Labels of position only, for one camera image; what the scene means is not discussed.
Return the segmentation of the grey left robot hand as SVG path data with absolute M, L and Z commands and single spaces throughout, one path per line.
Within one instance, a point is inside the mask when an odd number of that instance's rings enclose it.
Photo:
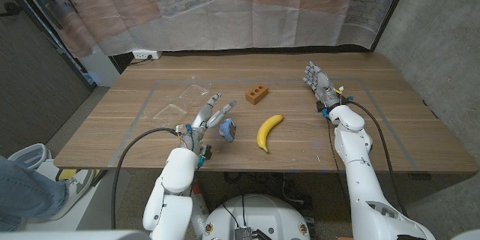
M 199 154 L 202 146 L 202 139 L 209 128 L 218 125 L 224 116 L 236 105 L 235 100 L 231 100 L 217 112 L 213 112 L 215 102 L 221 98 L 221 93 L 213 95 L 199 112 L 193 117 L 190 126 L 191 132 L 180 137 L 179 148 L 189 149 Z

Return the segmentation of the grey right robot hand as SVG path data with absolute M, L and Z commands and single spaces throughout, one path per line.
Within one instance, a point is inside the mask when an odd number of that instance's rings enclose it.
M 304 73 L 303 81 L 325 107 L 333 107 L 341 103 L 340 95 L 334 90 L 332 81 L 319 66 L 310 61 Z

